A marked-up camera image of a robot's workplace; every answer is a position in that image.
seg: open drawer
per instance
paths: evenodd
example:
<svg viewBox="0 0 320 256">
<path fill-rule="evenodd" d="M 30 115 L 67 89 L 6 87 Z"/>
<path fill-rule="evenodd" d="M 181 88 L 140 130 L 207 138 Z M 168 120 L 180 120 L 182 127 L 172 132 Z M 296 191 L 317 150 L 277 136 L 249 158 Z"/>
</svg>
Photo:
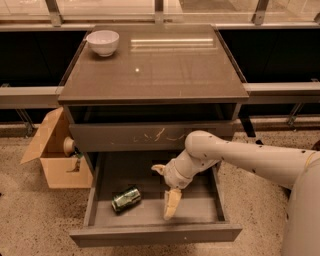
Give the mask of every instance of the open drawer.
<svg viewBox="0 0 320 256">
<path fill-rule="evenodd" d="M 234 241 L 242 228 L 224 214 L 216 168 L 197 175 L 183 190 L 176 215 L 163 219 L 163 177 L 151 171 L 178 153 L 135 151 L 100 153 L 90 191 L 84 227 L 70 236 L 80 247 Z M 142 200 L 121 214 L 112 197 L 137 185 Z"/>
</svg>

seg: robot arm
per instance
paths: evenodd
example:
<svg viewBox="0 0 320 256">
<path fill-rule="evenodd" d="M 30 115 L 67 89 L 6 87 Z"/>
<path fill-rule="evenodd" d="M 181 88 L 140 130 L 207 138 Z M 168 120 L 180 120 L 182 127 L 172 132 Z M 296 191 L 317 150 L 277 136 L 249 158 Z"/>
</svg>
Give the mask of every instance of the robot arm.
<svg viewBox="0 0 320 256">
<path fill-rule="evenodd" d="M 181 190 L 189 185 L 193 177 L 221 160 L 292 189 L 298 176 L 317 153 L 312 150 L 230 142 L 205 131 L 190 133 L 185 147 L 167 165 L 152 166 L 153 170 L 164 176 L 170 187 L 165 197 L 165 219 L 173 217 Z"/>
</svg>

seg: brown tabletop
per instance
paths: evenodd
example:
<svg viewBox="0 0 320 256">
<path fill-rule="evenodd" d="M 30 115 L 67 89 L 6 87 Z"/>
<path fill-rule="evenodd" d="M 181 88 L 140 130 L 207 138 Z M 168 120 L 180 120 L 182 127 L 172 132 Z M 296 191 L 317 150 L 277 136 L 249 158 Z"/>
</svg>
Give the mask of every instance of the brown tabletop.
<svg viewBox="0 0 320 256">
<path fill-rule="evenodd" d="M 61 104 L 243 102 L 248 94 L 210 25 L 114 25 L 119 47 L 85 45 Z"/>
</svg>

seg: drawer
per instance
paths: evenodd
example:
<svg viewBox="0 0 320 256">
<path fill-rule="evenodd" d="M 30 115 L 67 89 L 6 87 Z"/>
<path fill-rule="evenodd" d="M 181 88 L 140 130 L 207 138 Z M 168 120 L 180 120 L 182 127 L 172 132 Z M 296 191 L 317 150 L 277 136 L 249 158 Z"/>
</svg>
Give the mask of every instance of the drawer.
<svg viewBox="0 0 320 256">
<path fill-rule="evenodd" d="M 163 219 L 163 177 L 151 165 L 166 163 L 173 151 L 100 153 L 90 191 L 84 227 L 70 232 L 80 247 L 234 241 L 242 228 L 225 217 L 216 168 L 197 175 L 183 190 L 176 215 Z M 121 214 L 112 197 L 137 185 L 142 200 Z"/>
<path fill-rule="evenodd" d="M 186 136 L 194 130 L 206 130 L 227 139 L 234 135 L 235 128 L 233 121 L 70 125 L 82 152 L 182 150 Z"/>
</svg>

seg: speckled floor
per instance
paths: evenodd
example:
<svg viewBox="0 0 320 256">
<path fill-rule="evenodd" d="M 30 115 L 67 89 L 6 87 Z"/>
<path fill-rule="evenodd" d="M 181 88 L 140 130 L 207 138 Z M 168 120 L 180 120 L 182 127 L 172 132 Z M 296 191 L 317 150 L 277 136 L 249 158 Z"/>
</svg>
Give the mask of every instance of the speckled floor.
<svg viewBox="0 0 320 256">
<path fill-rule="evenodd" d="M 305 123 L 307 130 L 254 123 L 256 138 L 239 130 L 234 141 L 310 149 L 320 139 L 320 123 Z M 80 249 L 69 238 L 81 228 L 88 189 L 51 190 L 40 161 L 20 165 L 30 142 L 23 129 L 0 126 L 0 255 L 280 255 L 285 224 L 285 191 L 267 180 L 223 163 L 219 171 L 226 211 L 231 223 L 243 230 L 233 243 L 121 246 Z"/>
</svg>

